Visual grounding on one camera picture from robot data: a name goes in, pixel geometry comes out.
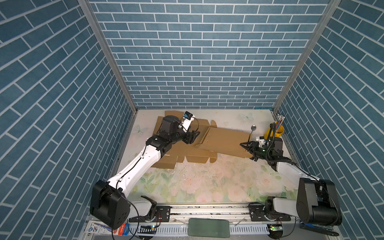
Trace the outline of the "brown cardboard box sheet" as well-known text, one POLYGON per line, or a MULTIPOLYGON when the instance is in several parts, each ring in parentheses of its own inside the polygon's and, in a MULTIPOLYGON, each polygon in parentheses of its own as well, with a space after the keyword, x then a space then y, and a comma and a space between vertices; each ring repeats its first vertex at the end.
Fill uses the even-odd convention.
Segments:
POLYGON ((240 146, 240 143, 248 141, 249 136, 249 133, 242 131, 210 127, 196 147, 224 155, 251 158, 252 154, 240 146))

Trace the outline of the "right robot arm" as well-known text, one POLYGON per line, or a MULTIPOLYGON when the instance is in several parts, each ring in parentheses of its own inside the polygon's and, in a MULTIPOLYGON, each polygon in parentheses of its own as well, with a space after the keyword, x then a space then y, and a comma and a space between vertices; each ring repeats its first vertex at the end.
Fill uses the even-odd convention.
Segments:
POLYGON ((261 221, 286 221, 290 217, 299 218, 305 224, 339 226, 343 217, 338 192, 330 180, 322 180, 301 169, 293 160, 283 156, 282 150, 275 150, 272 142, 260 145, 251 141, 240 143, 251 160, 266 160, 279 174, 285 176, 298 188, 295 200, 285 197, 268 197, 264 207, 254 216, 261 221))

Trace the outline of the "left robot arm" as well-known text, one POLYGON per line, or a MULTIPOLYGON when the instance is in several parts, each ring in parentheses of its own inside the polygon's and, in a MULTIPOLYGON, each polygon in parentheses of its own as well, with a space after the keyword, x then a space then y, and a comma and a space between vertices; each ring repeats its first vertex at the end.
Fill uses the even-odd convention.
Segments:
POLYGON ((113 230, 128 219, 139 218, 141 222, 153 220, 157 203, 146 197, 138 202, 127 199, 135 184, 146 171, 158 162, 179 141, 192 144, 199 131, 159 133, 146 141, 143 150, 123 170, 108 181, 99 180, 93 186, 90 214, 113 230))

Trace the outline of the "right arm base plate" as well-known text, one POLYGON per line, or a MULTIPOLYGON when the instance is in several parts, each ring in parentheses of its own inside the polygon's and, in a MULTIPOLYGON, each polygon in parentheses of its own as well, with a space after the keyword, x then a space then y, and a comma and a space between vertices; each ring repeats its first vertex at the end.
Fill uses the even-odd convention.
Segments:
POLYGON ((248 205, 250 218, 252 222, 289 222, 291 216, 271 210, 268 206, 260 203, 251 203, 248 205))

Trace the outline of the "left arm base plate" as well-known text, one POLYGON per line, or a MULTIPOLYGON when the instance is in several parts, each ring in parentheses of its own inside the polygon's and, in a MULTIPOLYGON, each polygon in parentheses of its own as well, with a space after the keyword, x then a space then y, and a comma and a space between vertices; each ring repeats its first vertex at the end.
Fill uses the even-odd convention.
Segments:
POLYGON ((151 223, 151 222, 165 222, 170 221, 171 206, 157 206, 155 209, 151 209, 146 216, 133 216, 129 218, 129 223, 151 223))

